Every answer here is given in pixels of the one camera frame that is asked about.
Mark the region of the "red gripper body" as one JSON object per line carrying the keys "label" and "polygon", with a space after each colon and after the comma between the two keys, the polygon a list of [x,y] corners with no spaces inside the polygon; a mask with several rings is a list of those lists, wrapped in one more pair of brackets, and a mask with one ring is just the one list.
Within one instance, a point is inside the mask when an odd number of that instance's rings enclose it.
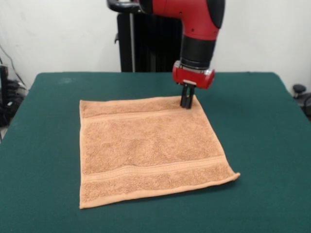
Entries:
{"label": "red gripper body", "polygon": [[173,66],[173,80],[180,84],[191,84],[199,89],[208,89],[215,77],[215,70],[192,69],[176,61]]}

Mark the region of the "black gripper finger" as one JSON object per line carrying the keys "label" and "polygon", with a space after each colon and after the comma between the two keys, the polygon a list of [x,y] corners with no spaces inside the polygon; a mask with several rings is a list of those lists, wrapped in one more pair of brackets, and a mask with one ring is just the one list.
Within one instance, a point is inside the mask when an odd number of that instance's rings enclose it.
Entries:
{"label": "black gripper finger", "polygon": [[195,92],[195,86],[188,86],[188,88],[189,88],[189,95],[187,98],[187,109],[191,109],[192,102],[193,102],[193,96]]}
{"label": "black gripper finger", "polygon": [[181,101],[180,101],[180,106],[182,108],[188,108],[188,85],[184,84],[182,88],[182,93],[181,93]]}

